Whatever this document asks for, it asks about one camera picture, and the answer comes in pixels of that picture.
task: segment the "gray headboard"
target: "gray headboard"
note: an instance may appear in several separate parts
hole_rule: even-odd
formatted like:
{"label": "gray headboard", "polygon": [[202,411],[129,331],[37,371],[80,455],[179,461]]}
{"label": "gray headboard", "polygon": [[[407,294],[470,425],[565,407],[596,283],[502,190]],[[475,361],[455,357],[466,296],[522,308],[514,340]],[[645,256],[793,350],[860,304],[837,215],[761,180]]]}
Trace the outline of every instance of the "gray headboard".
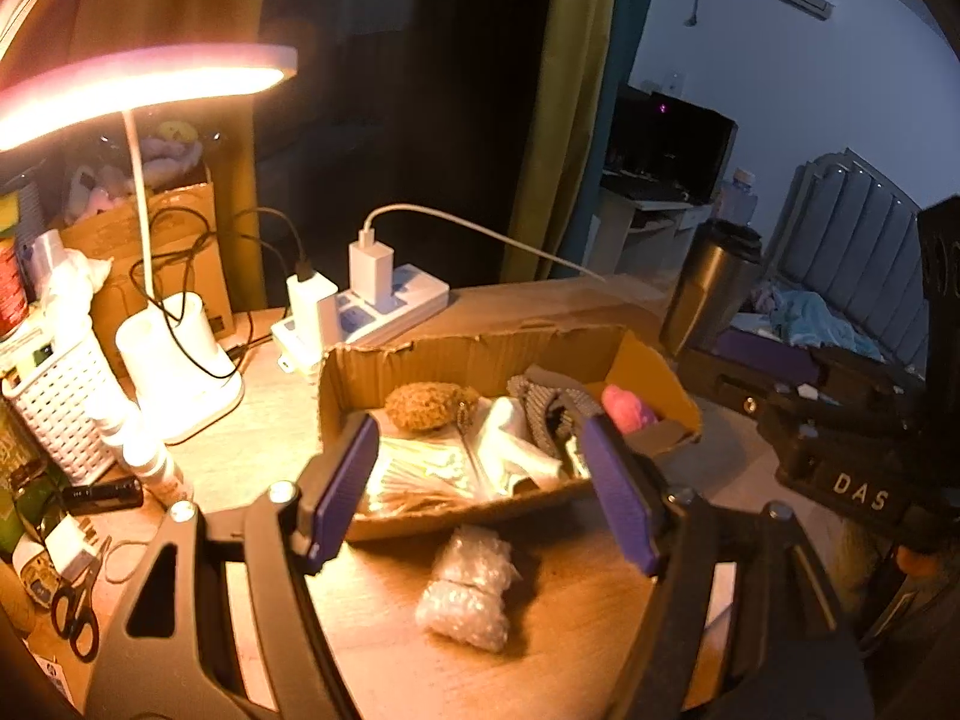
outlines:
{"label": "gray headboard", "polygon": [[766,276],[819,293],[886,356],[923,374],[919,210],[849,149],[824,154],[798,172],[767,248]]}

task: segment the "bubble wrap bundle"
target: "bubble wrap bundle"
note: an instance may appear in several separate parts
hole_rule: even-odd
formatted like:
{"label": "bubble wrap bundle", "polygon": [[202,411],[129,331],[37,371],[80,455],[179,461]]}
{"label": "bubble wrap bundle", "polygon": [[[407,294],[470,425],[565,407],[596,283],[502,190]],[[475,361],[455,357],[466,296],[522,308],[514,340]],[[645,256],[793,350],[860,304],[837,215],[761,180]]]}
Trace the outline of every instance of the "bubble wrap bundle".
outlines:
{"label": "bubble wrap bundle", "polygon": [[482,650],[502,650],[510,632],[502,595],[520,577],[510,544],[485,528],[457,528],[433,577],[416,606],[416,624]]}

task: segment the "pink object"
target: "pink object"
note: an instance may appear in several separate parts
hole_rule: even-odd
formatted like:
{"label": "pink object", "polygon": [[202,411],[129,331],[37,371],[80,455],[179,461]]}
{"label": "pink object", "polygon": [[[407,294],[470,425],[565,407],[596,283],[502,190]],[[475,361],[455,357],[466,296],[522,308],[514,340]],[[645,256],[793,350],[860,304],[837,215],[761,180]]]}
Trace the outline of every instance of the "pink object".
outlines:
{"label": "pink object", "polygon": [[104,211],[112,211],[119,204],[120,200],[110,199],[110,195],[106,189],[103,187],[94,187],[90,190],[90,198],[86,201],[86,208],[83,209],[83,213],[80,214],[77,221],[94,217],[97,214],[102,214]]}
{"label": "pink object", "polygon": [[659,421],[654,410],[627,389],[610,384],[600,395],[604,410],[621,433],[632,433]]}

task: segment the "can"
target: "can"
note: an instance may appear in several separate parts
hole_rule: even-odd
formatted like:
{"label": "can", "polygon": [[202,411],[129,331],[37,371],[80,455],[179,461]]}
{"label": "can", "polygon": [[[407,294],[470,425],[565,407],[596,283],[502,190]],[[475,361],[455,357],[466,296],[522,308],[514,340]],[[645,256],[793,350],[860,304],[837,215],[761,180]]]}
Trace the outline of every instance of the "can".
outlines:
{"label": "can", "polygon": [[27,319],[27,307],[16,261],[16,239],[0,238],[0,340]]}

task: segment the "white cable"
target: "white cable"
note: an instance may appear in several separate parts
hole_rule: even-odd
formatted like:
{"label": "white cable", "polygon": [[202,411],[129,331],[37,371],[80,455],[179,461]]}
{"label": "white cable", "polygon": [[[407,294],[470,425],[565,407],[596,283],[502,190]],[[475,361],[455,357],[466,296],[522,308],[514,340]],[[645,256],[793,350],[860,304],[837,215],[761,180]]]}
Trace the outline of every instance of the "white cable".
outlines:
{"label": "white cable", "polygon": [[541,257],[545,257],[548,260],[552,260],[559,265],[565,265],[568,268],[573,268],[575,271],[579,271],[581,274],[587,276],[592,276],[598,281],[604,283],[607,282],[607,279],[604,279],[600,274],[594,274],[593,271],[584,268],[576,263],[571,263],[569,260],[563,259],[563,257],[554,257],[552,254],[547,254],[545,251],[541,251],[536,247],[530,247],[529,245],[522,244],[520,241],[515,241],[513,238],[508,238],[505,235],[500,233],[493,232],[493,230],[488,230],[486,227],[482,227],[478,224],[473,223],[472,221],[467,221],[465,218],[455,217],[453,214],[448,214],[445,211],[438,211],[436,208],[429,208],[425,205],[415,205],[414,203],[408,202],[396,202],[391,203],[390,205],[381,205],[379,208],[374,208],[370,214],[367,216],[367,220],[363,223],[363,230],[365,232],[370,232],[373,228],[373,220],[378,217],[378,215],[385,214],[387,211],[417,211],[421,214],[430,215],[431,217],[442,218],[446,221],[452,221],[454,224],[460,224],[466,227],[467,229],[474,230],[475,232],[483,233],[484,235],[489,235],[491,238],[496,238],[496,240],[504,242],[504,244],[509,244],[512,247],[520,248],[524,251],[529,251],[531,254],[536,254]]}
{"label": "white cable", "polygon": [[143,186],[140,138],[136,134],[136,122],[133,120],[131,111],[123,112],[123,124],[127,131],[127,143],[130,145],[133,188],[136,189],[136,210],[140,218],[140,245],[143,247],[143,288],[147,290],[147,295],[152,298],[154,296],[154,260],[150,255],[150,215],[147,211],[147,190]]}

